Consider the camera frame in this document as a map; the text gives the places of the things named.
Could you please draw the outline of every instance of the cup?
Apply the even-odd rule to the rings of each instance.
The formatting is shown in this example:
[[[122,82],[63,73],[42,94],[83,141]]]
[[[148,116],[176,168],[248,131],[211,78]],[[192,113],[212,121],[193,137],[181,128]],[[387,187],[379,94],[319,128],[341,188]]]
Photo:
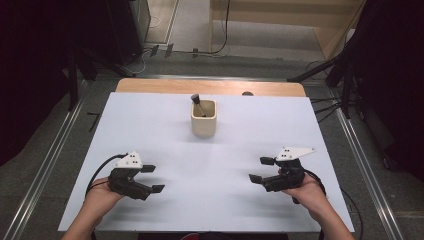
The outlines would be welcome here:
[[[192,103],[191,129],[193,131],[193,134],[198,137],[212,137],[216,131],[216,101],[206,99],[200,100],[200,106],[206,117],[203,117],[199,107],[196,104]]]

